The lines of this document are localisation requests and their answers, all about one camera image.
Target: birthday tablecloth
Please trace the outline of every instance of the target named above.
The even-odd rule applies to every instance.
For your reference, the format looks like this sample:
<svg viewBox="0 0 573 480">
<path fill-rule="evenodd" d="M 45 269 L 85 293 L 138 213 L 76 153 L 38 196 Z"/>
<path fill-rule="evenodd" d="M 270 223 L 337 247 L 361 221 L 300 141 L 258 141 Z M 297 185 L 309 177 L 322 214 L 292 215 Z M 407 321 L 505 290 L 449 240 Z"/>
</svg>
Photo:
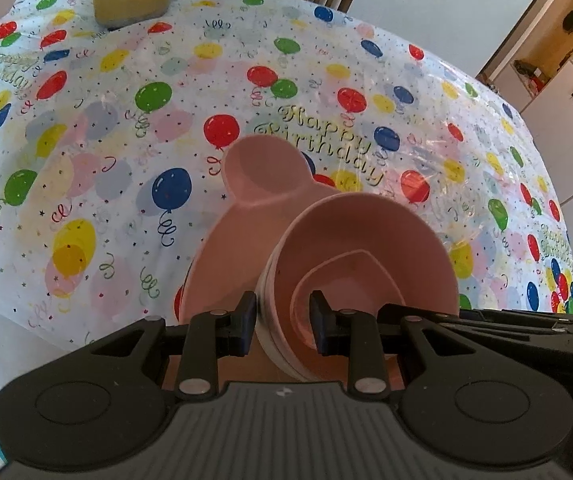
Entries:
<svg viewBox="0 0 573 480">
<path fill-rule="evenodd" d="M 0 313 L 66 349 L 174 320 L 244 135 L 283 137 L 317 181 L 415 211 L 463 308 L 573 313 L 566 227 L 518 112 L 301 0 L 171 0 L 114 32 L 92 0 L 25 0 L 0 20 Z"/>
</svg>

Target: pink plastic container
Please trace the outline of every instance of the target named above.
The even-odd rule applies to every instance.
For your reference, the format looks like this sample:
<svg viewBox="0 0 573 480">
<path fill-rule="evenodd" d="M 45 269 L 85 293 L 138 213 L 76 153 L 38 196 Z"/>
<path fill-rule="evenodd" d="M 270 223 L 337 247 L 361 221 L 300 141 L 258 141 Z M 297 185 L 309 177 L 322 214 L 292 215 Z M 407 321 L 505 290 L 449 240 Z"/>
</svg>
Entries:
<svg viewBox="0 0 573 480">
<path fill-rule="evenodd" d="M 364 269 L 353 268 L 358 259 Z M 459 309 L 455 273 L 431 228 L 404 206 L 369 193 L 331 196 L 303 211 L 282 236 L 263 277 L 256 288 L 261 322 L 281 358 L 307 380 L 345 382 L 348 372 L 346 358 L 322 357 L 308 344 L 305 298 L 320 285 L 323 290 L 338 280 L 351 294 L 351 299 L 339 298 L 341 288 L 332 293 L 334 310 L 375 313 L 387 298 L 445 314 Z M 364 306 L 352 304 L 358 300 Z M 401 387 L 396 360 L 387 364 L 392 386 Z"/>
</svg>

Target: yellow balloon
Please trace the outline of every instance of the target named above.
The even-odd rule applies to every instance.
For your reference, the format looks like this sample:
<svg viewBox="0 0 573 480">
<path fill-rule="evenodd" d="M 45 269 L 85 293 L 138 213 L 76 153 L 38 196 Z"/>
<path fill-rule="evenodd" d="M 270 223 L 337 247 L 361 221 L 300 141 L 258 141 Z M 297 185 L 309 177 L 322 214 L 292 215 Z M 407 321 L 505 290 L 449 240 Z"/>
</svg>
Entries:
<svg viewBox="0 0 573 480">
<path fill-rule="evenodd" d="M 557 283 L 555 283 L 555 277 L 550 267 L 546 268 L 546 285 L 551 292 L 557 288 Z"/>
<path fill-rule="evenodd" d="M 455 276 L 465 280 L 473 273 L 473 250 L 466 242 L 459 242 L 449 252 Z"/>
<path fill-rule="evenodd" d="M 338 79 L 346 79 L 351 77 L 351 71 L 344 65 L 333 63 L 327 66 L 327 73 Z"/>
<path fill-rule="evenodd" d="M 193 53 L 202 59 L 215 59 L 222 55 L 222 47 L 217 43 L 201 43 L 193 49 Z"/>
<path fill-rule="evenodd" d="M 375 94 L 373 96 L 373 104 L 383 114 L 392 114 L 395 111 L 395 103 L 386 95 Z"/>
<path fill-rule="evenodd" d="M 66 124 L 54 124 L 47 128 L 38 139 L 36 156 L 48 157 L 66 131 Z"/>
<path fill-rule="evenodd" d="M 457 92 L 457 88 L 455 88 L 455 86 L 450 84 L 448 81 L 442 81 L 442 90 L 447 95 L 447 97 L 450 97 L 451 99 L 458 98 L 459 94 Z"/>
<path fill-rule="evenodd" d="M 94 253 L 95 230 L 88 220 L 71 220 L 55 235 L 53 263 L 65 276 L 86 269 Z"/>
<path fill-rule="evenodd" d="M 502 166 L 500 165 L 499 160 L 497 160 L 495 153 L 490 153 L 490 152 L 487 153 L 487 161 L 491 165 L 491 168 L 493 168 L 495 171 L 497 171 L 497 174 L 499 176 L 503 176 L 504 170 L 503 170 Z"/>
<path fill-rule="evenodd" d="M 331 180 L 340 191 L 361 191 L 362 183 L 355 173 L 346 170 L 337 170 L 331 173 Z"/>
<path fill-rule="evenodd" d="M 537 184 L 540 186 L 541 192 L 543 192 L 543 193 L 549 192 L 549 187 L 546 185 L 546 181 L 544 180 L 543 176 L 540 175 L 537 178 Z"/>
<path fill-rule="evenodd" d="M 502 127 L 506 130 L 506 133 L 508 133 L 509 135 L 513 134 L 513 127 L 511 126 L 511 123 L 509 123 L 506 119 L 502 118 Z"/>
<path fill-rule="evenodd" d="M 465 171 L 457 160 L 447 158 L 444 161 L 444 172 L 446 176 L 454 182 L 464 182 Z"/>
<path fill-rule="evenodd" d="M 100 62 L 100 72 L 111 72 L 111 70 L 121 67 L 124 58 L 128 55 L 129 51 L 121 48 L 109 52 Z"/>
<path fill-rule="evenodd" d="M 4 106 L 9 102 L 11 97 L 10 90 L 1 90 L 0 91 L 0 109 L 4 108 Z"/>
<path fill-rule="evenodd" d="M 74 16 L 75 12 L 73 9 L 61 10 L 55 15 L 54 19 L 51 20 L 51 25 L 56 25 L 56 26 L 63 25 Z"/>
</svg>

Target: pink bowl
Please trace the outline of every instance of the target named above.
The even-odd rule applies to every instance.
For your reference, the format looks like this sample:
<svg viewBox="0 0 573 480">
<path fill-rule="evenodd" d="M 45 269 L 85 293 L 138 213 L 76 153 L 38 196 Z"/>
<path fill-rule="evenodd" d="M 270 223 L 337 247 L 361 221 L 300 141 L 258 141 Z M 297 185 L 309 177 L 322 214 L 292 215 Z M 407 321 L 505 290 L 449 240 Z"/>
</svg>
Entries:
<svg viewBox="0 0 573 480">
<path fill-rule="evenodd" d="M 284 233 L 263 286 L 262 314 L 272 339 L 288 364 L 306 378 L 345 382 L 348 366 L 344 357 L 319 355 L 303 340 L 310 326 L 298 329 L 299 323 L 291 322 L 294 317 L 301 320 L 307 316 L 304 312 L 291 314 L 293 301 L 294 309 L 305 308 L 298 299 L 298 285 L 304 281 L 300 289 L 309 288 L 313 283 L 305 280 L 312 269 L 319 270 L 330 264 L 329 260 L 356 251 L 369 253 L 378 269 L 391 277 L 397 290 L 389 289 L 390 301 L 399 299 L 399 292 L 409 306 L 444 314 L 459 311 L 457 279 L 448 254 L 421 218 L 393 200 L 370 193 L 322 199 L 303 211 Z M 367 280 L 361 276 L 359 283 L 367 286 Z M 334 310 L 345 308 L 342 303 L 329 301 Z M 362 308 L 352 304 L 351 308 L 375 309 L 372 304 Z M 392 385 L 399 387 L 396 360 L 388 360 L 387 366 Z"/>
</svg>

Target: balloon print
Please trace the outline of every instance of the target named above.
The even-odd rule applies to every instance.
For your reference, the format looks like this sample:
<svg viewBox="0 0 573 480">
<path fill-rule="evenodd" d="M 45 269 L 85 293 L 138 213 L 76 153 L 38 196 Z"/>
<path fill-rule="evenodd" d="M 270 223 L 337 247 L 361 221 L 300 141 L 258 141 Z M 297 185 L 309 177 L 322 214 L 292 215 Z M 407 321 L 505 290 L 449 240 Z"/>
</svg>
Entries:
<svg viewBox="0 0 573 480">
<path fill-rule="evenodd" d="M 39 88 L 36 97 L 37 99 L 49 99 L 64 88 L 65 84 L 66 72 L 64 70 L 60 70 L 60 72 L 54 73 L 44 82 L 44 84 Z"/>
<path fill-rule="evenodd" d="M 214 115 L 204 122 L 204 137 L 215 148 L 226 148 L 240 136 L 240 125 L 230 115 Z"/>
<path fill-rule="evenodd" d="M 173 91 L 162 81 L 148 83 L 135 94 L 135 105 L 143 112 L 153 112 L 170 101 Z"/>
<path fill-rule="evenodd" d="M 0 40 L 3 40 L 7 36 L 13 34 L 18 28 L 16 22 L 6 22 L 0 25 Z"/>
<path fill-rule="evenodd" d="M 151 196 L 160 209 L 172 211 L 182 207 L 191 196 L 192 183 L 188 171 L 172 168 L 160 174 L 153 182 Z"/>
</svg>

